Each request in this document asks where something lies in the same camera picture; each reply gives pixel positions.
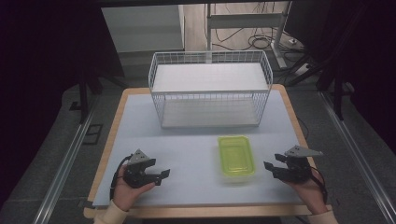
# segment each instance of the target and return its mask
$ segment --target yellow plastic container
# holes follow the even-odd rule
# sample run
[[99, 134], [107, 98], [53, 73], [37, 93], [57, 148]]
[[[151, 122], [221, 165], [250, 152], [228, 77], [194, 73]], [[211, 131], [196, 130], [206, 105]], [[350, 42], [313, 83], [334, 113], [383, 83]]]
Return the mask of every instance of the yellow plastic container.
[[253, 175], [254, 160], [248, 138], [242, 135], [218, 138], [221, 170], [227, 176]]

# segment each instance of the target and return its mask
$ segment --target metal wire mesh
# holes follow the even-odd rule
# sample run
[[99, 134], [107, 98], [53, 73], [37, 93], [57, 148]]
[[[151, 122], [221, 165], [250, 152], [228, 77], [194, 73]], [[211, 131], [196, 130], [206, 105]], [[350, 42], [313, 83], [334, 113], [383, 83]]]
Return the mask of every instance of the metal wire mesh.
[[[238, 91], [153, 91], [160, 64], [258, 63], [268, 88]], [[273, 74], [264, 51], [158, 52], [152, 59], [148, 85], [163, 127], [257, 126], [268, 99]]]

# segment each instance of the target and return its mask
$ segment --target robotic hand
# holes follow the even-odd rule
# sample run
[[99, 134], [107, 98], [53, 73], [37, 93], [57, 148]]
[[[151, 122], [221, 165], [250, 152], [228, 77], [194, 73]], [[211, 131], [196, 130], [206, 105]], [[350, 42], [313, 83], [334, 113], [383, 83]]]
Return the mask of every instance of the robotic hand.
[[114, 188], [116, 187], [119, 170], [126, 161], [128, 161], [128, 163], [122, 178], [133, 189], [138, 189], [152, 182], [154, 182], [156, 186], [160, 186], [162, 180], [168, 177], [170, 173], [170, 170], [165, 170], [158, 175], [146, 174], [146, 168], [155, 165], [156, 160], [150, 159], [138, 149], [134, 154], [124, 158], [120, 163], [111, 183], [110, 199], [112, 199], [114, 195]]
[[326, 203], [327, 190], [325, 183], [321, 183], [312, 175], [311, 169], [313, 167], [311, 167], [307, 158], [316, 156], [323, 156], [323, 153], [309, 148], [295, 146], [286, 151], [284, 155], [275, 154], [276, 160], [286, 163], [288, 168], [275, 167], [272, 163], [266, 161], [264, 162], [264, 166], [266, 170], [273, 173], [274, 178], [285, 182], [301, 184], [312, 179], [320, 187], [323, 194], [323, 201]]

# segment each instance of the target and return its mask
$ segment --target wire basket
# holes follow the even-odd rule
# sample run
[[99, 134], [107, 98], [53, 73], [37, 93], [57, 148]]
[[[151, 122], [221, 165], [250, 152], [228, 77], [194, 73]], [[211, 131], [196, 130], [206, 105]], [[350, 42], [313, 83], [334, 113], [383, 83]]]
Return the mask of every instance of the wire basket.
[[157, 52], [148, 74], [163, 128], [258, 126], [272, 83], [262, 50]]

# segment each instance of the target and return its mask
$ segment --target wire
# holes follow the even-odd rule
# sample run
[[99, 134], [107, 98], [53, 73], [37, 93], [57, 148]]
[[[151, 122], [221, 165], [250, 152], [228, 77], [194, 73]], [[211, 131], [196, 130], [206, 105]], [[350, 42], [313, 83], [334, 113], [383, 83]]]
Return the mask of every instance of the wire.
[[241, 28], [241, 29], [235, 31], [232, 35], [230, 35], [230, 36], [228, 36], [227, 38], [222, 39], [222, 40], [220, 40], [220, 38], [219, 38], [218, 29], [216, 29], [216, 37], [218, 38], [218, 41], [219, 41], [220, 43], [222, 43], [222, 42], [224, 42], [224, 41], [230, 39], [230, 38], [233, 37], [234, 35], [238, 34], [238, 33], [239, 33], [241, 30], [243, 30], [243, 29], [245, 29], [245, 28]]
[[231, 14], [231, 11], [230, 11], [230, 9], [228, 9], [228, 7], [227, 7], [227, 3], [225, 4], [225, 8], [227, 9], [228, 13], [230, 13], [230, 14]]
[[252, 46], [250, 45], [249, 47], [247, 47], [247, 48], [245, 48], [245, 49], [230, 49], [230, 48], [227, 48], [227, 47], [225, 47], [225, 46], [222, 46], [222, 45], [220, 45], [220, 44], [212, 44], [213, 46], [218, 46], [218, 47], [221, 47], [221, 48], [224, 48], [224, 49], [228, 49], [228, 50], [247, 50], [247, 49], [250, 49]]
[[111, 185], [110, 185], [110, 200], [113, 199], [113, 196], [114, 196], [114, 190], [115, 190], [115, 187], [116, 187], [116, 185], [117, 185], [117, 179], [119, 178], [119, 171], [120, 171], [120, 168], [121, 168], [121, 166], [122, 166], [126, 161], [128, 161], [128, 160], [131, 159], [131, 158], [132, 158], [132, 155], [131, 155], [131, 156], [125, 157], [125, 158], [120, 162], [119, 167], [117, 167], [117, 170], [116, 170], [116, 172], [115, 172], [114, 175], [113, 175], [113, 180], [111, 181]]
[[306, 126], [306, 124], [303, 122], [303, 120], [300, 119], [299, 117], [297, 117], [297, 120], [299, 120], [299, 121], [303, 124], [303, 126], [305, 127], [305, 129], [306, 129], [306, 135], [304, 136], [304, 138], [305, 138], [305, 140], [308, 139], [308, 136], [309, 136], [309, 129], [308, 129], [308, 126]]
[[[265, 47], [259, 47], [256, 45], [256, 42], [258, 41], [265, 41], [267, 45]], [[268, 40], [266, 35], [253, 35], [247, 40], [247, 42], [250, 46], [253, 46], [256, 49], [266, 49], [271, 45], [271, 42]]]
[[324, 180], [324, 176], [323, 176], [323, 174], [320, 172], [320, 170], [318, 170], [317, 168], [315, 168], [315, 167], [313, 167], [313, 166], [311, 166], [311, 168], [314, 169], [316, 172], [318, 172], [318, 174], [320, 175], [320, 177], [321, 177], [322, 180], [323, 180], [323, 186], [326, 187], [326, 182], [325, 182], [325, 180]]

